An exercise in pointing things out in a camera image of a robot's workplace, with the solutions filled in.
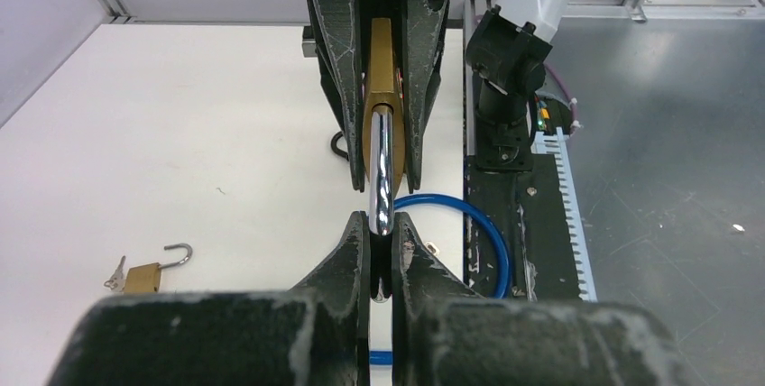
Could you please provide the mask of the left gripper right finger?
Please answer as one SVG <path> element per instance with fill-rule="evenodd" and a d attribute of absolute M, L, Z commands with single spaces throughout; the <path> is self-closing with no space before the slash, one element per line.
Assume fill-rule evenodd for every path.
<path fill-rule="evenodd" d="M 649 311 L 617 303 L 478 295 L 399 213 L 392 232 L 396 385 L 687 385 L 683 358 Z"/>

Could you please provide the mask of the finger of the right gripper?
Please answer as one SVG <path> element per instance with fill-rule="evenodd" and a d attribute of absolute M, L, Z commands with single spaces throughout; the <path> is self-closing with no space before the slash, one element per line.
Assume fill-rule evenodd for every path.
<path fill-rule="evenodd" d="M 420 189 L 423 142 L 440 86 L 449 0 L 405 0 L 403 85 L 408 190 Z"/>
<path fill-rule="evenodd" d="M 339 99 L 339 114 L 347 143 L 354 189 L 364 191 L 361 136 L 361 58 L 358 0 L 307 0 L 317 49 L 327 65 Z"/>

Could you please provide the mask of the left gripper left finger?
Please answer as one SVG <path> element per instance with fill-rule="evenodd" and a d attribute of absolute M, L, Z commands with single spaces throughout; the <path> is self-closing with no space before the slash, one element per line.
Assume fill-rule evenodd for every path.
<path fill-rule="evenodd" d="M 284 291 L 129 294 L 80 320 L 53 385 L 366 385 L 370 235 L 355 211 L 335 249 Z"/>

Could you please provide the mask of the blue cable lock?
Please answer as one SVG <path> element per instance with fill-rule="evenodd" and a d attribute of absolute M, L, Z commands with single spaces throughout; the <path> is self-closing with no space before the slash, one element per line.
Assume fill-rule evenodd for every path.
<path fill-rule="evenodd" d="M 393 204 L 396 208 L 416 205 L 442 206 L 468 215 L 487 234 L 496 257 L 497 281 L 494 285 L 493 297 L 504 299 L 508 296 L 512 286 L 512 255 L 497 225 L 486 213 L 461 198 L 436 193 L 419 193 L 396 198 Z"/>

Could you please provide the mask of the small brass padlock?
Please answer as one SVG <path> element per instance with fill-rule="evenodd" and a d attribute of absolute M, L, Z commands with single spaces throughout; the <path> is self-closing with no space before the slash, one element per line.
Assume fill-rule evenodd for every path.
<path fill-rule="evenodd" d="M 174 262 L 152 262 L 126 269 L 126 256 L 122 255 L 112 274 L 102 286 L 112 292 L 121 294 L 156 293 L 161 286 L 162 273 L 167 269 L 177 268 L 186 264 L 194 254 L 190 244 L 169 244 L 164 251 L 182 250 L 183 256 Z"/>

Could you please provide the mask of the black padlock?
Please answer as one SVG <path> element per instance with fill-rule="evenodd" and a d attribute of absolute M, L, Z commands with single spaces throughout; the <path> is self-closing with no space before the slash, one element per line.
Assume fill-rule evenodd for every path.
<path fill-rule="evenodd" d="M 346 150 L 339 147 L 339 142 L 344 139 L 344 133 L 339 131 L 335 133 L 330 139 L 330 150 L 339 158 L 348 161 L 348 153 Z"/>

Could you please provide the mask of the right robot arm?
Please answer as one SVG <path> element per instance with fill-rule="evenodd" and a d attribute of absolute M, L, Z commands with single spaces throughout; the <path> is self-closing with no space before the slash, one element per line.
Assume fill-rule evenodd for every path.
<path fill-rule="evenodd" d="M 485 84 L 517 100 L 542 84 L 569 0 L 497 0 L 483 15 L 465 50 L 468 66 Z M 401 92 L 396 159 L 410 190 L 420 187 L 423 139 L 440 86 L 451 0 L 307 0 L 320 84 L 346 138 L 352 186 L 363 190 L 364 144 L 373 64 L 385 60 Z"/>

